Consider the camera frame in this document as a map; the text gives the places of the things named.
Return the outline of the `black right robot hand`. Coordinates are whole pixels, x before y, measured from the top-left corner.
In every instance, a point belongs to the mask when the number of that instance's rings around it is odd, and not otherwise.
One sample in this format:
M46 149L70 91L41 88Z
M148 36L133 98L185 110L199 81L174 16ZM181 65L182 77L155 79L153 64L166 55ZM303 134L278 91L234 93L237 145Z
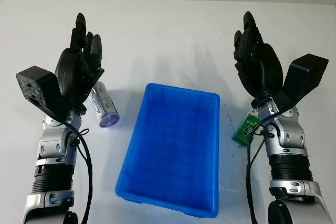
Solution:
M277 94L283 85L281 63L270 44L264 42L251 12L243 16L243 31L234 35L234 59L239 79L254 98L253 106Z

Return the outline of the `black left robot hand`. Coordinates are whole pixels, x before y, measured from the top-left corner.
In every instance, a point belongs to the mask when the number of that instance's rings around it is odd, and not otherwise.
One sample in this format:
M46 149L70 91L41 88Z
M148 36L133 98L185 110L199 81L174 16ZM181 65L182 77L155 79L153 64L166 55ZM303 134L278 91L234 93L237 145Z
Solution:
M76 110L81 115L86 113L83 103L104 73L101 61L101 37L87 31L85 17L78 13L70 47L61 53L55 70L60 93L70 110Z

